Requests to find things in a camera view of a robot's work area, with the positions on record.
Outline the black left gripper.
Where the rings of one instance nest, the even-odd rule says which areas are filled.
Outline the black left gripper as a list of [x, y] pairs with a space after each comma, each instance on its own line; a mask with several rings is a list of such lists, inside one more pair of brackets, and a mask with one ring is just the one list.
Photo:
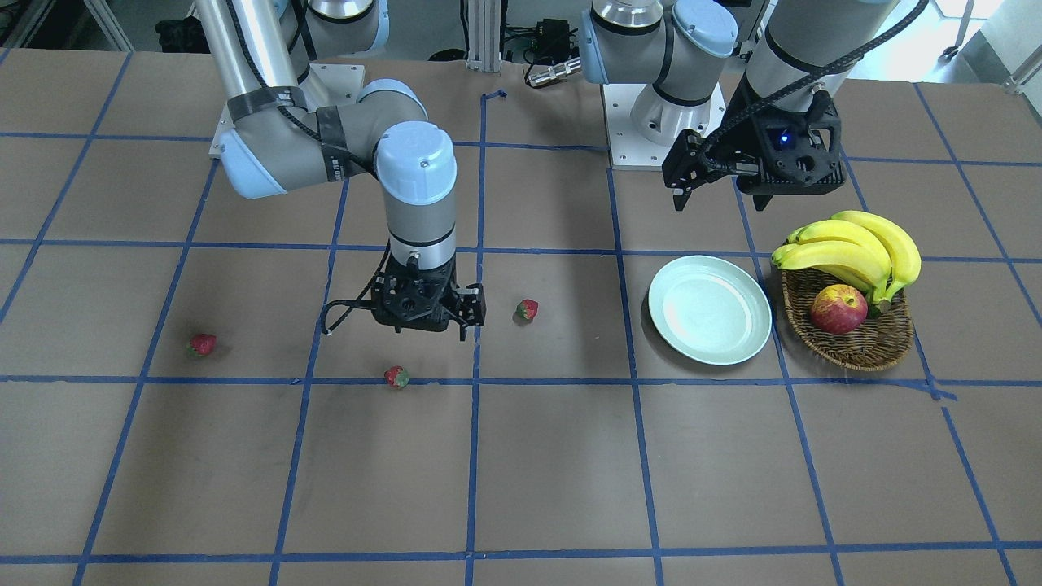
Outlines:
[[683, 130], [661, 166], [674, 210], [687, 207], [693, 190], [727, 177], [736, 177], [739, 190], [752, 195], [756, 212], [765, 211], [774, 196], [825, 195], [841, 188], [846, 182], [838, 152], [842, 122], [828, 90], [809, 94], [804, 111], [769, 104], [740, 119], [759, 96], [754, 90], [736, 90], [714, 142]]

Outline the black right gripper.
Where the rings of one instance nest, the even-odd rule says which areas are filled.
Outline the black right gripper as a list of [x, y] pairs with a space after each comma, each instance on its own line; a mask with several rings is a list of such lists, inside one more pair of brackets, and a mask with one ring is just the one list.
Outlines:
[[474, 326], [483, 326], [483, 286], [458, 286], [457, 260], [420, 269], [416, 260], [386, 260], [371, 292], [376, 322], [394, 329], [444, 331], [458, 324], [458, 341]]

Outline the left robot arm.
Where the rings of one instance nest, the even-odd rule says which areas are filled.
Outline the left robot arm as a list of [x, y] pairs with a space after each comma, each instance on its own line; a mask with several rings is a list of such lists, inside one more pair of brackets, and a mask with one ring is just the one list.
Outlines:
[[673, 205], [731, 177], [764, 210], [778, 195], [825, 195], [846, 181], [834, 96], [868, 52], [914, 20], [882, 23], [893, 1], [779, 1], [719, 126], [700, 129], [739, 24], [716, 1], [593, 1], [578, 27], [591, 83], [639, 83], [632, 122], [668, 152], [659, 165]]

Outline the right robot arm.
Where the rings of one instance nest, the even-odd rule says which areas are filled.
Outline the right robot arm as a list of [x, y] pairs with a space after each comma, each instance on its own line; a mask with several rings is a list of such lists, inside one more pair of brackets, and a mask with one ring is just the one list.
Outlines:
[[368, 55], [388, 35], [383, 1], [198, 1], [230, 123], [216, 136], [239, 195], [264, 198], [367, 173], [383, 190], [387, 245], [354, 298], [393, 329], [483, 326], [483, 286], [457, 280], [458, 162], [410, 86], [375, 79], [345, 97], [312, 78], [324, 57]]

